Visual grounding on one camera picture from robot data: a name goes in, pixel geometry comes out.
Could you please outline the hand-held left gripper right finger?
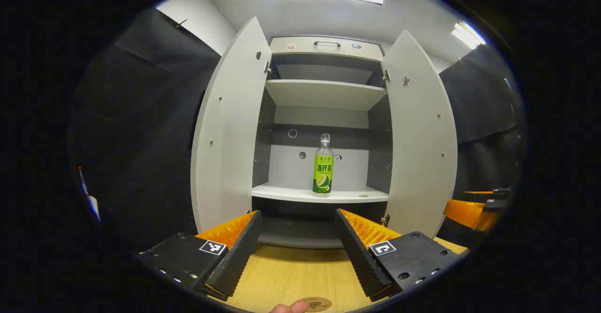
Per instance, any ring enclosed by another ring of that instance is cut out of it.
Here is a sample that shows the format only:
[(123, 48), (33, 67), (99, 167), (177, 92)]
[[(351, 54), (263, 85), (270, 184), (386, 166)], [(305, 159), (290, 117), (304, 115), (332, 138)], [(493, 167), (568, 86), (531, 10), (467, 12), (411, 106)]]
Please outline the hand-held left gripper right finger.
[(464, 257), (421, 232), (402, 235), (347, 210), (337, 209), (334, 223), (372, 302), (421, 287)]

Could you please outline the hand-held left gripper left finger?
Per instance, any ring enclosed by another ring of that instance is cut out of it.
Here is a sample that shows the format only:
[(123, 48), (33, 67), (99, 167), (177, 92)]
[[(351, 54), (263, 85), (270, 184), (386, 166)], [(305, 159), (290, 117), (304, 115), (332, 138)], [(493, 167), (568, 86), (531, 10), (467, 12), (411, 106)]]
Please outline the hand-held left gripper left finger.
[(227, 301), (234, 296), (261, 231), (261, 211), (249, 211), (201, 234), (178, 232), (139, 252), (137, 260), (176, 287)]

